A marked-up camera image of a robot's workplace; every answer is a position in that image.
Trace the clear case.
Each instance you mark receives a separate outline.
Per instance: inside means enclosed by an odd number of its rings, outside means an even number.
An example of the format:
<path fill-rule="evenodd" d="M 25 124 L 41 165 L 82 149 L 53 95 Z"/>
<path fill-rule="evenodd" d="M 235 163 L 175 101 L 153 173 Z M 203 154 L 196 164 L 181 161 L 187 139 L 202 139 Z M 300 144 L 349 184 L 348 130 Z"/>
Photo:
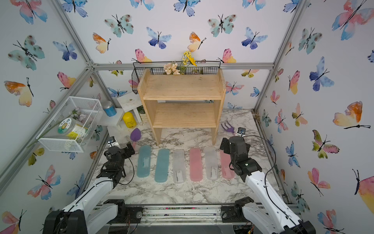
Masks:
<path fill-rule="evenodd" d="M 205 154 L 205 165 L 206 165 L 206 177 L 208 180 L 218 179 L 218 159 L 215 148 L 206 147 L 204 149 Z"/>

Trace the pink case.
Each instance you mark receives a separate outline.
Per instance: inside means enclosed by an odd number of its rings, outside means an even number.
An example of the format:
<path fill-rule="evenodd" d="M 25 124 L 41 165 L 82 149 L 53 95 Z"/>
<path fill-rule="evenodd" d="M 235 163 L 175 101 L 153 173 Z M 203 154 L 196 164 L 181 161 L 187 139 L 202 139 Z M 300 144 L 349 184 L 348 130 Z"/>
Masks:
<path fill-rule="evenodd" d="M 193 182 L 203 179 L 202 156 L 199 148 L 190 149 L 190 179 Z"/>
<path fill-rule="evenodd" d="M 220 160 L 221 160 L 222 177 L 227 180 L 233 179 L 235 177 L 235 172 L 231 170 L 229 167 L 231 163 L 230 155 L 224 153 L 223 150 L 220 150 Z"/>

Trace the teal case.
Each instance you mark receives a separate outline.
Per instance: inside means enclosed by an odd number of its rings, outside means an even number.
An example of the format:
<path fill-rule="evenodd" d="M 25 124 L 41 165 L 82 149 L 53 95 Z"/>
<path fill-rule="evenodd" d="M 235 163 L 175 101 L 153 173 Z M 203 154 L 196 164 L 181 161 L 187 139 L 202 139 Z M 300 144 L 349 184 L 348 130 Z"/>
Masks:
<path fill-rule="evenodd" d="M 139 148 L 137 176 L 145 178 L 150 175 L 151 170 L 151 146 L 144 145 Z"/>
<path fill-rule="evenodd" d="M 157 183 L 165 183 L 168 180 L 169 149 L 160 149 L 157 155 L 154 180 Z"/>

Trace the clear case shelf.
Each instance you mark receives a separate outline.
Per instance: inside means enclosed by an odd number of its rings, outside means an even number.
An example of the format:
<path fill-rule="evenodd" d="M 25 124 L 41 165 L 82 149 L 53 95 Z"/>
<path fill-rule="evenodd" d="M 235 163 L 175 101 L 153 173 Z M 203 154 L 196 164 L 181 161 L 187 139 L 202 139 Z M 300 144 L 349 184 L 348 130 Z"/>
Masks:
<path fill-rule="evenodd" d="M 175 150 L 172 155 L 173 181 L 175 184 L 183 184 L 186 181 L 185 152 Z"/>

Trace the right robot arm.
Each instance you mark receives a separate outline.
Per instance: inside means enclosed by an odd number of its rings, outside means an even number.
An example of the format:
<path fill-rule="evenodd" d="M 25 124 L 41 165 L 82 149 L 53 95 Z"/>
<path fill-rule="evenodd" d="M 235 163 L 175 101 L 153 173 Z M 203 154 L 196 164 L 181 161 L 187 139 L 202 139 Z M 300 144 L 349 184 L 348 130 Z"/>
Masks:
<path fill-rule="evenodd" d="M 284 202 L 267 180 L 267 173 L 248 156 L 250 145 L 244 136 L 223 138 L 220 150 L 229 154 L 236 175 L 260 200 L 262 210 L 250 197 L 235 201 L 239 215 L 254 224 L 263 234 L 315 234 L 310 221 L 303 221 Z"/>

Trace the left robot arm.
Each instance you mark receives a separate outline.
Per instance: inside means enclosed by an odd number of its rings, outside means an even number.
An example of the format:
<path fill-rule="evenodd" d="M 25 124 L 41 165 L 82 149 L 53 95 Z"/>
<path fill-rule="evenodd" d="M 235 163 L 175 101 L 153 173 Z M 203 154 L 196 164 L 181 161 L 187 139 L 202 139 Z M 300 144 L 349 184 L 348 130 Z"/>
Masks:
<path fill-rule="evenodd" d="M 112 199 L 104 202 L 99 209 L 99 202 L 126 176 L 124 163 L 135 154 L 130 142 L 125 148 L 111 145 L 104 152 L 107 162 L 90 187 L 76 200 L 60 211 L 51 212 L 45 219 L 42 232 L 44 234 L 96 234 L 110 222 L 125 221 L 125 202 Z"/>

